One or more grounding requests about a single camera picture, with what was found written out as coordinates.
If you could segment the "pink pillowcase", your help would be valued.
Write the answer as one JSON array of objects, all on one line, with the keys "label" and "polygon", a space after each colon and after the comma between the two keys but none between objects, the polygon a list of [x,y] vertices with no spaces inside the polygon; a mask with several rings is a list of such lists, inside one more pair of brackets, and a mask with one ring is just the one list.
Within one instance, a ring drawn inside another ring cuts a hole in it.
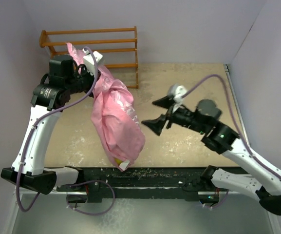
[{"label": "pink pillowcase", "polygon": [[[67,43],[70,56],[83,64],[84,53]],[[115,158],[135,163],[145,146],[145,135],[134,108],[134,98],[126,85],[114,78],[105,65],[99,66],[100,76],[92,91],[91,121],[99,135],[103,149],[113,166]]]}]

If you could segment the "yellow white pillow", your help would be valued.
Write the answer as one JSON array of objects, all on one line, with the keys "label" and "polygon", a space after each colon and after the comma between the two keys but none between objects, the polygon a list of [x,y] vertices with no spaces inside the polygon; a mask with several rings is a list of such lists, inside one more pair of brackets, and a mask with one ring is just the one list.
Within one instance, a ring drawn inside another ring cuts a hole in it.
[{"label": "yellow white pillow", "polygon": [[119,160],[118,158],[115,158],[114,160],[115,160],[115,162],[117,164],[117,167],[120,171],[125,171],[130,165],[129,160],[122,161],[122,160]]}]

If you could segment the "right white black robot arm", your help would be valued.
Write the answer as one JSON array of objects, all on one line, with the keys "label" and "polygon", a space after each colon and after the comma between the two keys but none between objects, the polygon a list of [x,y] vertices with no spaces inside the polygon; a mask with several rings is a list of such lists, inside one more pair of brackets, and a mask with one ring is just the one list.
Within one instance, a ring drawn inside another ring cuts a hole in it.
[{"label": "right white black robot arm", "polygon": [[214,101],[199,101],[195,111],[184,105],[176,109],[175,101],[167,96],[153,104],[165,108],[167,112],[141,123],[156,135],[173,124],[199,132],[203,135],[202,143],[208,149],[232,160],[248,173],[247,176],[232,174],[219,167],[207,166],[201,175],[201,186],[205,190],[212,191],[216,187],[235,191],[258,201],[268,212],[281,215],[281,169],[246,147],[237,132],[220,122],[222,112]]}]

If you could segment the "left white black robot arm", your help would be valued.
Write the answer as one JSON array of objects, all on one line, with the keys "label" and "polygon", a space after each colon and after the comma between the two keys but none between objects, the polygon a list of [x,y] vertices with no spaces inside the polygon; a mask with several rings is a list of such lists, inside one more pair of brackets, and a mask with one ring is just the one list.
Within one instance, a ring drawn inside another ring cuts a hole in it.
[{"label": "left white black robot arm", "polygon": [[70,55],[50,59],[49,72],[33,90],[29,124],[19,153],[11,167],[2,169],[1,178],[44,195],[66,184],[73,191],[83,189],[85,180],[80,169],[70,166],[48,169],[44,161],[57,120],[64,109],[71,107],[71,95],[82,92],[88,97],[92,95],[101,62],[102,55],[97,51],[85,55],[80,64]]}]

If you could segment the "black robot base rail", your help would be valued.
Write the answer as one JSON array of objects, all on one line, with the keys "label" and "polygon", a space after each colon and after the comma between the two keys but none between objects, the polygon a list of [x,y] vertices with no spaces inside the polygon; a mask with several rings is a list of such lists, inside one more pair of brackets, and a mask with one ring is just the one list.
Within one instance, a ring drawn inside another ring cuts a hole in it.
[{"label": "black robot base rail", "polygon": [[88,202],[104,198],[183,199],[198,201],[205,196],[222,195],[226,190],[201,180],[204,167],[136,167],[121,172],[117,168],[83,168],[88,185],[58,187],[59,192],[87,195]]}]

